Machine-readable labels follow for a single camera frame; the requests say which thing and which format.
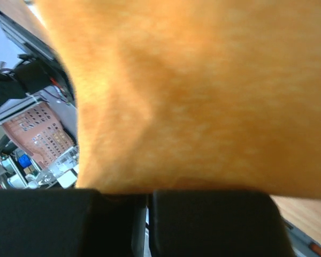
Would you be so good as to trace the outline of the pink perforated crate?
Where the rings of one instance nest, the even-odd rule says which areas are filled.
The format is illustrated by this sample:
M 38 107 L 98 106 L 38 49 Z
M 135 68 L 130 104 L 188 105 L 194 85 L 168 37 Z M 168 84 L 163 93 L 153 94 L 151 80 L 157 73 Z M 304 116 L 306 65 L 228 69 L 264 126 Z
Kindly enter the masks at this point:
M 46 102 L 40 102 L 2 124 L 6 135 L 42 169 L 47 168 L 75 141 Z

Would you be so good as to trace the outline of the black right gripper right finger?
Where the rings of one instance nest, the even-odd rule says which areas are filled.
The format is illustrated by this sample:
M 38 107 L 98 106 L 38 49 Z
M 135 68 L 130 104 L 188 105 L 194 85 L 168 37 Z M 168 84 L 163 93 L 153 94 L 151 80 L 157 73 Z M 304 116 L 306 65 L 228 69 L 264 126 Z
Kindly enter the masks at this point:
M 149 210 L 152 256 L 294 256 L 265 193 L 156 191 Z

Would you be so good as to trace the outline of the yellow pillowcase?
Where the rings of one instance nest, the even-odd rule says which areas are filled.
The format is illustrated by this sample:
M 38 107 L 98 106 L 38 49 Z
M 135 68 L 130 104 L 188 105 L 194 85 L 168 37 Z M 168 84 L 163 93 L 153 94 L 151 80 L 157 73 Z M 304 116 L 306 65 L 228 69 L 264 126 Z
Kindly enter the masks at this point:
M 36 1 L 76 91 L 79 188 L 321 199 L 321 1 Z

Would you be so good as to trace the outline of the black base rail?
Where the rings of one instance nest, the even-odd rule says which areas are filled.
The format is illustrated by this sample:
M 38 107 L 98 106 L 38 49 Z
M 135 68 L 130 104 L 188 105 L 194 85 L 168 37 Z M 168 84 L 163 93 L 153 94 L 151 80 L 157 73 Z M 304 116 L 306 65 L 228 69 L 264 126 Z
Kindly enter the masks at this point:
M 56 55 L 44 42 L 1 11 L 0 28 L 4 32 L 5 36 L 26 54 L 33 58 L 43 60 L 52 72 L 56 72 L 57 75 L 54 79 L 60 85 L 60 90 L 66 97 L 68 97 L 68 99 L 74 100 L 74 90 L 66 72 L 58 61 Z

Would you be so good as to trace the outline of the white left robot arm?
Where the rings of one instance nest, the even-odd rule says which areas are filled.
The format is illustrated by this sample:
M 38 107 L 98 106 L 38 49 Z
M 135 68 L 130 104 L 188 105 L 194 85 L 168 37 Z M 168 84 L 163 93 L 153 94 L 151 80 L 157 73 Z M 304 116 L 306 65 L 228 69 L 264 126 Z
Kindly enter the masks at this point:
M 52 84 L 54 71 L 41 59 L 23 55 L 12 69 L 0 69 L 0 107 L 9 99 L 23 99 Z

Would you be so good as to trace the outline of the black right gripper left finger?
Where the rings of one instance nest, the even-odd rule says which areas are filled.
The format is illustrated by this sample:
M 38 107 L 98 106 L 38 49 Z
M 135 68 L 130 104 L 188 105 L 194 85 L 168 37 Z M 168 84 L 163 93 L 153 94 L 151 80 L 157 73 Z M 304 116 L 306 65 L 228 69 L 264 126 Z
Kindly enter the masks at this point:
M 0 190 L 0 256 L 143 256 L 135 201 L 96 190 Z

